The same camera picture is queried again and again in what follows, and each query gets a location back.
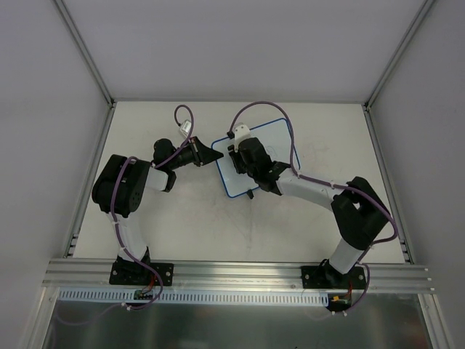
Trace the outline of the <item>blue framed whiteboard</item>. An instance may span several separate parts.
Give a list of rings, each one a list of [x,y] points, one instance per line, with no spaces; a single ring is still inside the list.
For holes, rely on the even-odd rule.
[[[284,118],[252,127],[250,134],[264,146],[271,161],[290,163],[291,135]],[[259,189],[254,180],[248,176],[242,155],[239,151],[235,152],[234,139],[220,138],[213,141],[211,148],[224,154],[222,158],[216,160],[216,164],[227,197],[237,198],[246,195],[249,191]]]

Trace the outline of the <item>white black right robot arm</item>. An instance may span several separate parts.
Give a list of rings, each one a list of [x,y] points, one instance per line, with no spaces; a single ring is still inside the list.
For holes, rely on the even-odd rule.
[[[355,177],[345,185],[297,174],[290,164],[274,161],[256,137],[230,145],[235,171],[278,196],[317,204],[334,215],[341,239],[325,266],[325,279],[339,288],[351,279],[351,269],[389,222],[390,213],[367,180]]]

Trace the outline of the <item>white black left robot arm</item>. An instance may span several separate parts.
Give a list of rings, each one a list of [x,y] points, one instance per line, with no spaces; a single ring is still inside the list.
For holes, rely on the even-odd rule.
[[[176,169],[189,164],[202,167],[223,157],[192,137],[178,148],[166,138],[157,140],[152,161],[116,154],[109,158],[94,184],[92,200],[113,224],[119,245],[117,259],[129,262],[126,274],[134,283],[143,284],[152,274],[148,245],[132,217],[145,191],[168,193],[176,182]]]

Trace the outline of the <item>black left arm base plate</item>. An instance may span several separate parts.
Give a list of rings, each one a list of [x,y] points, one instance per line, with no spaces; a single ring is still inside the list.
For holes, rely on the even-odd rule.
[[[163,286],[171,286],[174,264],[149,262],[148,265],[161,277]],[[112,264],[109,284],[119,286],[148,286],[154,273],[136,262],[129,262],[118,257]]]

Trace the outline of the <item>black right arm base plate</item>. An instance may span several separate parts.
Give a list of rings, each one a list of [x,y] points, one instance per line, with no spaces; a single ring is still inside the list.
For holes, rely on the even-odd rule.
[[[304,265],[300,267],[304,289],[348,289],[361,290],[366,287],[363,267],[354,266],[348,273],[341,274],[329,264]]]

